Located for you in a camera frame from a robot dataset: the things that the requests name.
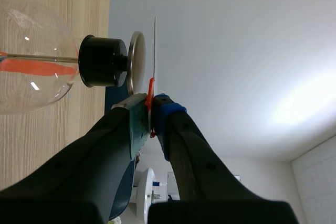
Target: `wooden table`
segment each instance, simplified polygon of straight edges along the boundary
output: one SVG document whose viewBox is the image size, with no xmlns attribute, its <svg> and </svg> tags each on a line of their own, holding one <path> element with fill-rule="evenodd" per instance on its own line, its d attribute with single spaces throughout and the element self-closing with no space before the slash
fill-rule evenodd
<svg viewBox="0 0 336 224">
<path fill-rule="evenodd" d="M 107 37 L 110 0 L 36 0 L 49 6 L 74 37 Z M 66 145 L 83 136 L 104 113 L 104 88 L 75 83 L 51 107 L 0 115 L 0 189 L 21 180 Z"/>
</svg>

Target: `black cap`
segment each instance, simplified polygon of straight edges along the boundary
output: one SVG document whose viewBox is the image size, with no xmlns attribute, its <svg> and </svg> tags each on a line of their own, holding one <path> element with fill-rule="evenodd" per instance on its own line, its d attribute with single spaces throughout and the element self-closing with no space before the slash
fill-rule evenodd
<svg viewBox="0 0 336 224">
<path fill-rule="evenodd" d="M 127 60 L 126 46 L 121 39 L 88 35 L 79 49 L 79 73 L 88 87 L 120 87 L 125 82 Z"/>
</svg>

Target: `white tile wall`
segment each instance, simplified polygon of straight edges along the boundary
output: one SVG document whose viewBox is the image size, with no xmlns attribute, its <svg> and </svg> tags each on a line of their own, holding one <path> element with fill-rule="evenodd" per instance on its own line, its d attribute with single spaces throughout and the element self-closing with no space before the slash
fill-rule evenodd
<svg viewBox="0 0 336 224">
<path fill-rule="evenodd" d="M 308 224 L 336 224 L 336 137 L 292 162 Z"/>
</svg>

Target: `glass bulb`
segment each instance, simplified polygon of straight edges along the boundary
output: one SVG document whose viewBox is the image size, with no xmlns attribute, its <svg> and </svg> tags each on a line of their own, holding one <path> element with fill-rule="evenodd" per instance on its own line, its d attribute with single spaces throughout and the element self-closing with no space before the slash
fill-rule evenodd
<svg viewBox="0 0 336 224">
<path fill-rule="evenodd" d="M 32 0 L 0 0 L 0 114 L 35 111 L 60 100 L 78 75 L 66 24 Z"/>
</svg>

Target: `silver metal lid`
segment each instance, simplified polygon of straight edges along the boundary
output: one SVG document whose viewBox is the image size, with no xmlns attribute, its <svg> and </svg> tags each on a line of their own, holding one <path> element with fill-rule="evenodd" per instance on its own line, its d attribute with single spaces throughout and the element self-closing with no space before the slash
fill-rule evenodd
<svg viewBox="0 0 336 224">
<path fill-rule="evenodd" d="M 143 34 L 133 33 L 127 60 L 127 89 L 129 95 L 137 94 L 141 90 L 145 68 L 146 44 Z"/>
</svg>

